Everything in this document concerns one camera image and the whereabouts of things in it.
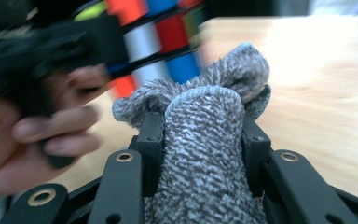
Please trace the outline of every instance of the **person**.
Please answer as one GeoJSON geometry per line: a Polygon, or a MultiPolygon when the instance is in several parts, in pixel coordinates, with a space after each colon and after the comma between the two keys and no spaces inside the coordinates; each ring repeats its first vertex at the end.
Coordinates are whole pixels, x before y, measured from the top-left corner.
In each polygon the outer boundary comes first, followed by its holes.
{"type": "Polygon", "coordinates": [[[70,73],[58,70],[45,81],[57,109],[51,118],[22,118],[15,105],[0,98],[0,198],[43,184],[69,169],[52,168],[47,155],[79,158],[99,146],[99,139],[87,133],[97,122],[98,112],[84,104],[106,91],[104,65],[70,73]],[[48,138],[43,152],[37,142],[48,138]]]}

